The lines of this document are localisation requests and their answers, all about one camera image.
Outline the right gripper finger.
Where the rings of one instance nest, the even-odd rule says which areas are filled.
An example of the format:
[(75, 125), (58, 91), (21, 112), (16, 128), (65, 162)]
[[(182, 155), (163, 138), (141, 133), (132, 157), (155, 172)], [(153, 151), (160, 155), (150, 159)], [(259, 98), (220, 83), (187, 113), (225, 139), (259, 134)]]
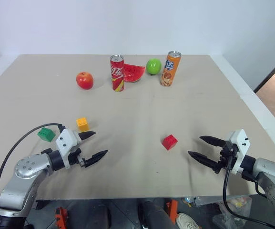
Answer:
[(226, 144), (224, 140), (213, 136), (203, 135), (203, 136), (200, 136), (199, 138), (213, 146), (224, 147)]
[(218, 163), (209, 159), (207, 156), (193, 151), (188, 151), (188, 154), (202, 165), (211, 168), (213, 171), (219, 171)]

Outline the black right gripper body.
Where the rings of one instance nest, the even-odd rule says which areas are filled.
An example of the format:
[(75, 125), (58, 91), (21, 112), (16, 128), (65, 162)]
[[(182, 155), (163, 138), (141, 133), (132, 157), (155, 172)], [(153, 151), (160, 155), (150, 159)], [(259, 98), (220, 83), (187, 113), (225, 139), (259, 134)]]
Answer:
[(217, 162), (214, 172), (219, 174), (222, 168), (227, 169), (229, 162), (231, 162), (230, 169), (232, 170), (237, 160), (237, 145), (231, 143), (230, 141), (219, 140), (217, 146), (221, 147), (222, 150), (220, 151), (221, 156)]

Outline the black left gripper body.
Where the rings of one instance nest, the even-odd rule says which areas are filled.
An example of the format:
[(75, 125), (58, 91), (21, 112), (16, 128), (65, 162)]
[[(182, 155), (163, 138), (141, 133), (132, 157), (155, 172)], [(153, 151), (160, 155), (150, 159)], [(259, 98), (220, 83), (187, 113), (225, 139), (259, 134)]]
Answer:
[(85, 166), (85, 159), (80, 156), (81, 154), (81, 149), (77, 148), (75, 152), (71, 152), (68, 155), (68, 161), (70, 166), (79, 164), (81, 167)]

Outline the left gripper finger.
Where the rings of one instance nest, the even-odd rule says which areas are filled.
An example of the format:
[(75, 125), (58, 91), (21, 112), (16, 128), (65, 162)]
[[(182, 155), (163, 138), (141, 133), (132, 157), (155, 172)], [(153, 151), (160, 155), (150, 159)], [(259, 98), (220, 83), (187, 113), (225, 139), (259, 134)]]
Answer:
[(84, 140), (90, 138), (90, 137), (93, 136), (94, 134), (96, 134), (95, 131), (86, 131), (86, 132), (80, 132), (80, 133), (78, 133), (78, 135), (79, 135), (79, 137), (80, 137), (80, 139), (81, 139), (82, 141), (84, 141)]
[(106, 153), (108, 152), (108, 150), (103, 150), (101, 152), (98, 152), (94, 155), (92, 155), (91, 158), (87, 159), (87, 160), (84, 160), (84, 167), (89, 167), (95, 163), (97, 163), (99, 160), (101, 160), (105, 155)]

